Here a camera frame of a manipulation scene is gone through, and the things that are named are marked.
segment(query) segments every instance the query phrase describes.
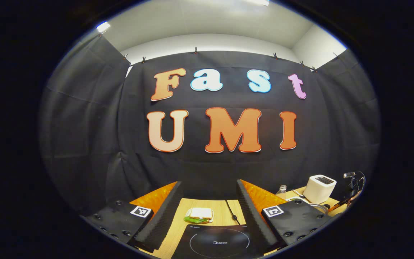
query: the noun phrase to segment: white wall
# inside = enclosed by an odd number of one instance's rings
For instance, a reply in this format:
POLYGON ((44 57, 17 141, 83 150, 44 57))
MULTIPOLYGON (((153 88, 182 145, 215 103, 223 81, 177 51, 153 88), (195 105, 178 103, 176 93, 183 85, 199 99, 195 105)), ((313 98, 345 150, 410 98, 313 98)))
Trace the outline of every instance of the white wall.
POLYGON ((331 34, 314 24, 292 50, 299 61, 302 60, 305 65, 314 66, 317 69, 334 59, 336 56, 333 53, 340 55, 346 50, 346 47, 331 34))
POLYGON ((134 46, 121 51, 121 54, 125 55, 128 53, 127 59, 132 64, 135 64, 141 62, 142 57, 146 57, 146 60, 148 60, 171 54, 194 52, 194 47, 196 46, 197 51, 243 51, 271 57, 273 57, 273 53, 275 52, 279 58, 299 62, 294 52, 284 46, 228 34, 189 34, 168 37, 134 46))

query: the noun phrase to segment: blue letter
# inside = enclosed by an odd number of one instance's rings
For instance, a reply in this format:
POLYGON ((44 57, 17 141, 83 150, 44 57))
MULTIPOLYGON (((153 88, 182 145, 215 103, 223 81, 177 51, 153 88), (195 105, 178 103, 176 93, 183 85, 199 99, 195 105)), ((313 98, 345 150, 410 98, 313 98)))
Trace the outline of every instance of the blue letter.
POLYGON ((220 72, 215 69, 201 69, 194 73, 194 80, 191 81, 191 88, 195 91, 218 91, 223 87, 220 83, 220 72))
POLYGON ((267 93, 271 90, 271 83, 268 73, 262 70, 252 69, 247 72, 247 78, 251 81, 248 87, 253 92, 267 93))

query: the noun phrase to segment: sandwich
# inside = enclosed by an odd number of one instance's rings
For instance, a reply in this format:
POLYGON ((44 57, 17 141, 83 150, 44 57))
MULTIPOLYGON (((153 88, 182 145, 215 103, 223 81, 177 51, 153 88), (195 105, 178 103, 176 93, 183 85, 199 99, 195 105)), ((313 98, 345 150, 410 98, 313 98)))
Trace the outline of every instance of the sandwich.
POLYGON ((191 208, 191 213, 183 220, 195 224, 205 224, 213 218, 213 211, 211 208, 191 208))

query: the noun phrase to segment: ceiling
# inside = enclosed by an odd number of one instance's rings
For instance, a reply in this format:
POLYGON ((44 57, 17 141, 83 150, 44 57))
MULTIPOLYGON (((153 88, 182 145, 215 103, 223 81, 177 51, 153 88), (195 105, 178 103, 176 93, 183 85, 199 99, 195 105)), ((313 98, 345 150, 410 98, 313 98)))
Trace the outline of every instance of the ceiling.
POLYGON ((293 48, 312 22, 270 2, 150 0, 108 20, 107 40, 118 50, 171 36, 217 33, 246 36, 293 48))

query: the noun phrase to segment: orange letter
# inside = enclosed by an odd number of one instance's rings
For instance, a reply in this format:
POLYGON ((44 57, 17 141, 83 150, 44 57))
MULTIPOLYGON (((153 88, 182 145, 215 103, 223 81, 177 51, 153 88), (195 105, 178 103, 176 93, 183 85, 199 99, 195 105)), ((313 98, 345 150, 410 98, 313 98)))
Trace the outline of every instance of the orange letter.
POLYGON ((163 152, 173 152, 181 148, 184 141, 184 118, 188 116, 187 110, 174 110, 170 116, 174 119, 174 138, 167 142, 162 139, 162 119, 166 116, 163 112, 152 112, 146 115, 149 121, 148 138, 149 143, 155 149, 163 152))
POLYGON ((294 149, 295 142, 295 119, 296 114, 292 112, 282 112, 280 114, 284 123, 284 133, 282 137, 281 149, 294 149))
POLYGON ((169 85, 171 85, 173 89, 177 88, 178 83, 180 82, 178 76, 183 77, 184 75, 186 75, 186 70, 182 68, 156 74, 154 76, 154 78, 156 78, 156 91, 151 97, 151 101, 167 99, 174 95, 172 91, 169 91, 169 85))
POLYGON ((210 141, 205 150, 209 153, 221 153, 225 147, 220 143, 221 136, 225 140, 229 151, 234 151, 240 136, 242 144, 241 152, 258 152, 261 145, 258 143, 258 120, 261 111, 257 109, 245 109, 235 125, 225 108, 210 108, 206 110, 210 117, 210 141))

